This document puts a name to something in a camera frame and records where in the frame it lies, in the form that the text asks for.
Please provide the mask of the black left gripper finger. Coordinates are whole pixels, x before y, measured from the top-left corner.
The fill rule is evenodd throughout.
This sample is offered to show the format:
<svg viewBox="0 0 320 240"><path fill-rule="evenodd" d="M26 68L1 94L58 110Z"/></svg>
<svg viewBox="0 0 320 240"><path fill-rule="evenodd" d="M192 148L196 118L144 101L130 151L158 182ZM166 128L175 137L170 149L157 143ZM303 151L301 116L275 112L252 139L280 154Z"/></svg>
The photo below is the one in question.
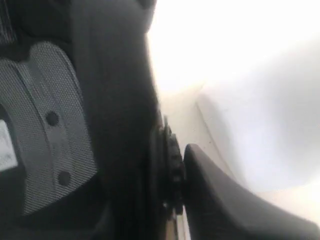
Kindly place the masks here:
<svg viewBox="0 0 320 240"><path fill-rule="evenodd" d="M319 227L263 200L196 144L184 152L184 205L193 240L318 240Z"/></svg>

